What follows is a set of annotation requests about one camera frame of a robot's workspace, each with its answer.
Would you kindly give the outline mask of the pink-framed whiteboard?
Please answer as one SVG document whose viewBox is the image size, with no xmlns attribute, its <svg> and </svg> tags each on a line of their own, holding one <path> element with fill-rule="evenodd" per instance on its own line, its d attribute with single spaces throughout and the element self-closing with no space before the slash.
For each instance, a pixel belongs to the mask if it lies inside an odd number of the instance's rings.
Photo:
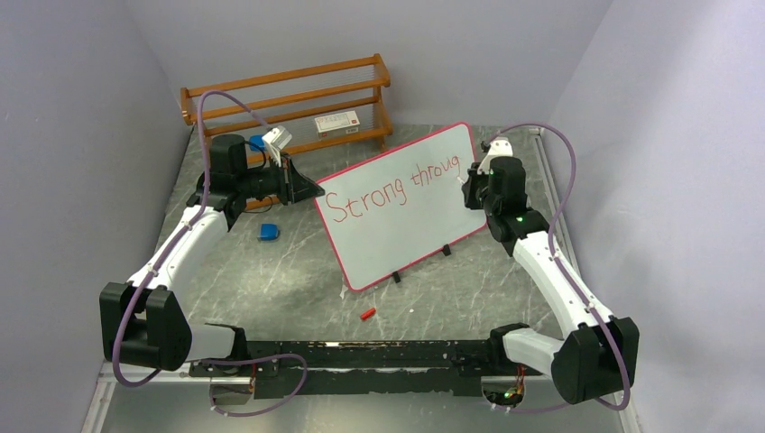
<svg viewBox="0 0 765 433">
<path fill-rule="evenodd" d="M 456 179 L 475 157 L 469 125 L 457 123 L 318 181 L 326 194 L 314 202 L 350 290 L 485 227 Z"/>
</svg>

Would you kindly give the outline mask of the red marker cap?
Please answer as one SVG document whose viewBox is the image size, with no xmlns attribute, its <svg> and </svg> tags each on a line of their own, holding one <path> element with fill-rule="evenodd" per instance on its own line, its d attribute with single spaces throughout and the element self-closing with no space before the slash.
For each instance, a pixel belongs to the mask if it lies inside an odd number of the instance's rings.
<svg viewBox="0 0 765 433">
<path fill-rule="evenodd" d="M 360 319 L 362 321 L 366 321 L 369 318 L 373 317 L 375 314 L 376 314 L 376 309 L 375 308 L 371 308 L 371 309 L 366 310 L 364 313 L 362 313 L 360 315 Z"/>
</svg>

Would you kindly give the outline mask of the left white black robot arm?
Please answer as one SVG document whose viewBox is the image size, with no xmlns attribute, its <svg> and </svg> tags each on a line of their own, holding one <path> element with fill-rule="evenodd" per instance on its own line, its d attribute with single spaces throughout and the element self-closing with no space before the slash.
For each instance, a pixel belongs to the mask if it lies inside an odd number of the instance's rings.
<svg viewBox="0 0 765 433">
<path fill-rule="evenodd" d="M 303 176 L 288 153 L 280 163 L 251 168 L 247 141 L 238 134 L 215 137 L 180 222 L 159 251 L 123 283 L 108 283 L 99 296 L 106 360 L 163 371 L 213 359 L 224 373 L 246 369 L 250 350 L 240 327 L 192 325 L 180 294 L 213 247 L 244 213 L 248 200 L 275 196 L 288 205 L 325 191 Z"/>
</svg>

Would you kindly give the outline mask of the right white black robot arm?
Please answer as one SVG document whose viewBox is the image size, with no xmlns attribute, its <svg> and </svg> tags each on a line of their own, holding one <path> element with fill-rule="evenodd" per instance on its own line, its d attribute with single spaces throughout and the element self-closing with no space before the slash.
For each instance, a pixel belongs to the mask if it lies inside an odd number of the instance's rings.
<svg viewBox="0 0 765 433">
<path fill-rule="evenodd" d="M 625 410 L 631 400 L 640 331 L 618 318 L 586 287 L 560 252 L 552 228 L 527 204 L 526 172 L 514 157 L 475 162 L 462 186 L 465 206 L 482 210 L 495 241 L 532 278 L 549 304 L 562 337 L 521 323 L 493 330 L 489 366 L 509 373 L 521 364 L 549 377 L 569 405 L 595 400 Z"/>
</svg>

